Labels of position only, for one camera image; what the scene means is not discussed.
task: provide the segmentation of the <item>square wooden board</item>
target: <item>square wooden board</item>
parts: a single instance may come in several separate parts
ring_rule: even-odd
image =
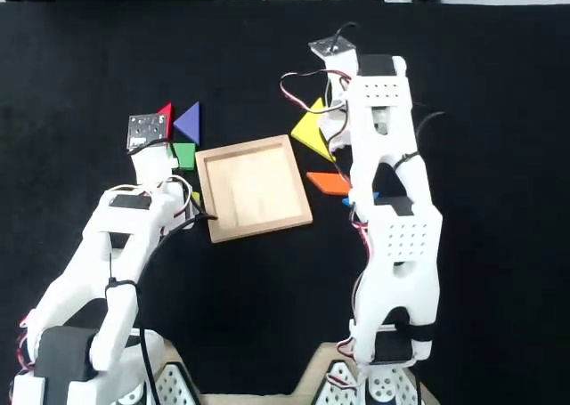
[[[311,208],[287,135],[196,153],[213,243],[309,224]]]

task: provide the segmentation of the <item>black cable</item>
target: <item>black cable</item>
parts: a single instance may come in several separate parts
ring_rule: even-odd
[[[407,162],[408,160],[415,158],[416,156],[419,156],[419,151],[414,151],[413,153],[410,154],[406,154],[404,153],[402,155],[402,158],[400,160],[398,160],[397,162],[394,163],[393,169],[396,170],[398,167],[400,167],[400,165],[402,163]]]
[[[416,142],[419,146],[419,138],[421,136],[421,131],[423,130],[423,128],[428,124],[428,122],[436,117],[442,116],[443,114],[446,114],[445,111],[434,111],[433,113],[429,113],[427,116],[425,116],[424,118],[421,119],[421,121],[418,124],[418,127],[416,127]],[[395,162],[393,168],[394,170],[396,170],[398,167],[400,167],[400,165],[402,163],[407,162],[408,160],[415,158],[416,156],[419,156],[419,151],[414,151],[413,153],[410,154],[402,154],[402,158],[400,160],[398,160],[397,162]]]
[[[168,142],[168,138],[158,138],[156,140],[148,141],[145,144],[141,144],[139,146],[134,147],[133,149],[129,150],[126,154],[128,156],[133,156],[136,153],[143,151],[144,149],[146,149],[152,145],[161,144],[162,142]]]
[[[416,377],[416,397],[418,398],[418,405],[422,405],[421,404],[421,382],[419,380],[419,367],[418,364],[416,363],[414,365],[414,368],[416,369],[414,376]]]
[[[416,141],[418,141],[418,144],[419,144],[419,137],[421,135],[421,130],[425,127],[425,125],[431,119],[442,116],[443,114],[445,114],[445,111],[435,111],[433,113],[429,113],[427,116],[421,119],[421,121],[418,123],[418,126],[416,127]]]
[[[360,26],[356,23],[356,22],[345,22],[344,24],[342,24],[340,26],[340,28],[337,30],[337,32],[335,33],[335,35],[332,37],[332,41],[330,42],[330,47],[329,47],[329,52],[334,53],[335,52],[335,47],[337,46],[337,41],[338,38],[340,37],[340,33],[342,33],[346,28],[349,27],[355,27],[355,28],[359,28]]]

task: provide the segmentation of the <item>blue piece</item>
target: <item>blue piece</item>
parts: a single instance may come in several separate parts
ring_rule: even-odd
[[[175,128],[200,145],[200,103],[196,102],[175,121]]]
[[[374,200],[376,200],[379,195],[380,195],[380,193],[378,193],[377,191],[374,191],[374,193],[372,194],[372,196],[374,197]],[[343,198],[342,204],[346,205],[347,207],[350,207],[350,202],[348,201],[348,198]]]

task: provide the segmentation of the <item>yellow triangle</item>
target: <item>yellow triangle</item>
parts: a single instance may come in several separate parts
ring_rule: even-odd
[[[324,109],[322,98],[319,98],[311,109]],[[302,142],[312,151],[316,151],[324,158],[332,161],[334,158],[330,158],[327,144],[322,140],[319,130],[318,122],[320,116],[320,114],[306,113],[291,131],[291,136],[297,141]]]

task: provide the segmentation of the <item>black fabric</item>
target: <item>black fabric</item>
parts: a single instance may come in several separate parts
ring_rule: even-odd
[[[279,77],[321,68],[307,42],[347,20],[360,52],[402,55],[414,101],[448,113],[420,142],[444,216],[422,380],[446,404],[479,403],[482,383],[490,403],[553,399],[568,359],[567,6],[1,5],[0,385],[17,369],[17,321],[102,191],[134,180],[128,115],[200,101],[203,149],[287,134],[303,113]],[[291,91],[312,102],[324,86]],[[333,172],[292,145],[301,172]],[[194,226],[140,283],[144,320],[202,392],[291,392],[318,344],[348,334],[364,249],[340,198],[304,183],[312,224],[216,245]]]

